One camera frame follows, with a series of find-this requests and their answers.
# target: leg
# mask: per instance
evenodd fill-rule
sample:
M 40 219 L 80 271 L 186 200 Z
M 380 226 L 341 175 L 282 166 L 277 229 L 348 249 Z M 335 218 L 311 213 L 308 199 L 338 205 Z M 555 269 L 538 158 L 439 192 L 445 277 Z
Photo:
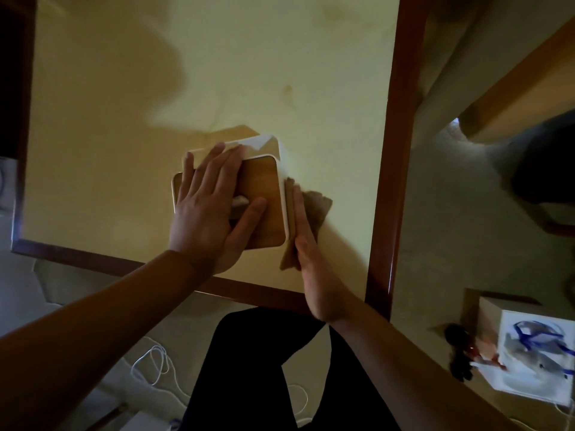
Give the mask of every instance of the leg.
M 226 315 L 199 373 L 182 431 L 217 427 L 297 429 L 282 364 L 322 322 L 262 307 Z
M 398 430 L 387 405 L 345 340 L 329 328 L 331 363 L 310 429 Z

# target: wooden frame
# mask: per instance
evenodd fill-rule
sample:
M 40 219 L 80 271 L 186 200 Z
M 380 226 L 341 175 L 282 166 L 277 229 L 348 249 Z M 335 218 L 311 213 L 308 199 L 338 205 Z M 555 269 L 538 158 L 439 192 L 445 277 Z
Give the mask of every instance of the wooden frame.
M 432 0 L 400 0 L 396 40 L 389 83 L 384 144 L 379 171 L 376 211 L 371 241 L 371 253 L 366 288 L 366 302 L 389 319 L 393 280 L 399 250 L 401 218 L 411 146 L 413 117 L 416 109 L 421 45 Z M 123 276 L 142 265 L 140 262 L 118 259 L 34 242 L 21 237 L 22 213 L 25 202 L 26 152 L 28 148 L 29 107 L 32 86 L 34 17 L 30 15 L 23 97 L 25 124 L 18 143 L 16 203 L 12 228 L 11 250 L 17 254 L 46 259 L 105 274 Z M 199 292 L 230 298 L 234 301 L 288 309 L 309 314 L 305 296 L 299 292 L 274 289 L 218 277 L 198 289 Z

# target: left hand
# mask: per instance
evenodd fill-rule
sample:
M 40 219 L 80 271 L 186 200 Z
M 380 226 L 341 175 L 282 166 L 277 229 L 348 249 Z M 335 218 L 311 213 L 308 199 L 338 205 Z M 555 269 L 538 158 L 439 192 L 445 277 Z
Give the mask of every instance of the left hand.
M 265 198 L 256 198 L 232 229 L 229 214 L 244 147 L 224 148 L 214 146 L 197 169 L 193 154 L 186 153 L 168 243 L 168 249 L 182 254 L 206 279 L 240 258 L 266 209 Z

